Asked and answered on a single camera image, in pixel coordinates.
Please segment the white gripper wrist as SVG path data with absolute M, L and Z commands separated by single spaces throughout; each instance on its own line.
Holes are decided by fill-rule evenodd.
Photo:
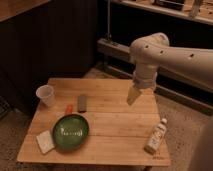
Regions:
M 156 88 L 156 77 L 157 75 L 154 75 L 152 79 L 142 78 L 139 77 L 136 73 L 133 73 L 133 84 L 129 91 L 127 96 L 127 103 L 129 105 L 132 105 L 135 100 L 141 95 L 141 91 L 139 89 L 147 89 L 147 88 Z

